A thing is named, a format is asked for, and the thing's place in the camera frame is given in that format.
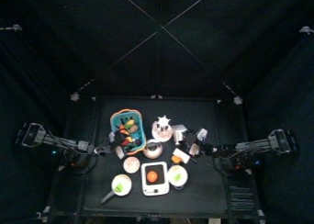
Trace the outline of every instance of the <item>white plate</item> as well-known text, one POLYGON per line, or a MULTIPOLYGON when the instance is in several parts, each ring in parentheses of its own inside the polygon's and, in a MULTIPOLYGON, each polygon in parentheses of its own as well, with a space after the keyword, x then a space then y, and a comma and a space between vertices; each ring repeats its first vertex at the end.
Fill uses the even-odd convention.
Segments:
POLYGON ((168 171, 168 181, 174 186, 182 186, 187 182, 187 170, 181 165, 174 165, 168 171))
POLYGON ((124 163, 123 163, 124 170, 130 173, 134 174, 139 168, 140 168, 140 161, 136 157, 131 156, 126 158, 124 163))

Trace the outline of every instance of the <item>white object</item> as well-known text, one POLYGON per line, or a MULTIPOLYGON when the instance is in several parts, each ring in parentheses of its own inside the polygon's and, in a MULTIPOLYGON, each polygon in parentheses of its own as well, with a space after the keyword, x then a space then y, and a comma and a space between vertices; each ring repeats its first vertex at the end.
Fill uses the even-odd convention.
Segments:
POLYGON ((152 137, 164 142, 172 137, 172 127, 170 126, 170 119, 166 118, 158 118, 158 121, 152 124, 152 137))
POLYGON ((120 146, 118 146, 118 147, 115 148, 115 153, 116 153, 116 155, 118 155, 118 157, 119 157, 120 160, 126 157, 126 155, 124 155, 124 153, 123 153, 123 148, 122 148, 120 146))
POLYGON ((146 196, 159 196, 170 192, 170 182, 167 178, 167 164, 164 162, 150 162, 142 165, 142 191, 146 196), (156 181, 147 182, 150 171, 156 172, 156 181))
POLYGON ((314 30, 310 29, 310 27, 302 27, 301 30, 299 30, 299 32, 305 32, 305 33, 307 33, 307 35, 309 35, 310 32, 314 33, 314 30))
POLYGON ((190 156, 186 153, 183 153, 178 148, 175 148, 172 154, 178 156, 179 158, 182 158, 183 163, 189 162, 190 156))
POLYGON ((127 195, 131 190, 131 187, 131 178, 124 174, 116 175, 112 179, 112 191, 102 198, 100 204, 103 204, 114 195, 127 195))
POLYGON ((183 132, 187 130, 185 125, 174 125, 172 126, 172 138, 175 145, 179 145, 179 141, 183 140, 183 132))
POLYGON ((80 95, 78 93, 74 93, 71 96, 70 96, 71 100, 74 102, 76 102, 79 99, 80 99, 80 95))
POLYGON ((237 97, 233 99, 233 102, 234 102, 237 105, 242 105, 243 99, 242 99, 239 96, 237 96, 237 97))
POLYGON ((209 224, 221 224, 221 218, 210 218, 209 224))
POLYGON ((181 165, 174 165, 167 173, 168 181, 175 188, 182 188, 187 182, 187 170, 181 165))
POLYGON ((78 145, 78 148, 83 151, 88 151, 88 142, 84 141, 84 140, 80 140, 79 141, 79 145, 78 145))
POLYGON ((123 167, 127 173, 134 174, 140 168, 140 161, 136 157, 131 156, 126 158, 123 162, 123 167))

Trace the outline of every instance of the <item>orange item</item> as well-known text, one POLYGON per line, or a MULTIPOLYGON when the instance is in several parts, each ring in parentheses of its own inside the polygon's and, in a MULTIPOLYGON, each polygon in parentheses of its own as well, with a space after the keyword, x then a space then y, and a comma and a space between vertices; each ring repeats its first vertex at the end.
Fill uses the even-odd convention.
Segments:
POLYGON ((147 180, 154 183, 158 179, 158 173, 155 171, 151 171, 148 174, 147 174, 147 180))
POLYGON ((174 155, 172 156, 172 162, 174 163, 181 163, 182 162, 182 158, 174 155))

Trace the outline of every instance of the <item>black curtain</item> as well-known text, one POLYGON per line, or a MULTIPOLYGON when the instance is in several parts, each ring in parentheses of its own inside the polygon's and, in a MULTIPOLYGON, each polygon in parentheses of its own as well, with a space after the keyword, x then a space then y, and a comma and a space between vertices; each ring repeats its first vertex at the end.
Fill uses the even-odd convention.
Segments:
POLYGON ((259 189, 263 208, 277 223, 314 223, 314 36, 305 34, 247 98, 253 140, 290 129, 298 152, 263 155, 259 189))
MULTIPOLYGON (((0 16, 0 24, 13 21, 0 16)), ((32 151, 15 144, 23 122, 64 131, 70 96, 19 31, 0 30, 0 222, 32 223, 52 184, 50 148, 32 151)))

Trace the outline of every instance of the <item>black table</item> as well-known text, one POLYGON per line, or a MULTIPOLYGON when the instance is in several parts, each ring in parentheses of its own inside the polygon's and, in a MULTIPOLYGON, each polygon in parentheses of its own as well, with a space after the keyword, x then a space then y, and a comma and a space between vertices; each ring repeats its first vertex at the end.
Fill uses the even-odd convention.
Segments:
MULTIPOLYGON (((111 116, 120 109, 130 108, 142 112, 143 131, 152 139, 151 128, 158 117, 171 119, 171 125, 183 124, 187 129, 207 129, 206 142, 234 144, 246 141, 246 127, 242 107, 233 101, 205 99, 163 99, 98 97, 96 101, 84 100, 74 104, 67 124, 67 138, 92 141, 96 145, 108 138, 111 116)), ((162 156, 147 159, 142 152, 135 157, 142 163, 166 162, 168 169, 175 149, 174 139, 163 142, 162 156)), ((58 172, 52 188, 52 216, 119 216, 146 218, 237 218, 258 217, 258 195, 253 175, 246 173, 229 176, 214 166, 214 158, 203 155, 198 164, 183 164, 189 179, 182 190, 171 186, 170 193, 162 196, 146 196, 142 192, 140 170, 128 174, 123 169, 123 160, 115 154, 98 157, 94 169, 82 175, 58 172), (104 204, 100 198, 111 192, 112 179, 127 174, 132 180, 132 189, 127 196, 114 196, 104 204), (249 192, 253 208, 239 209, 231 199, 238 188, 249 192)))

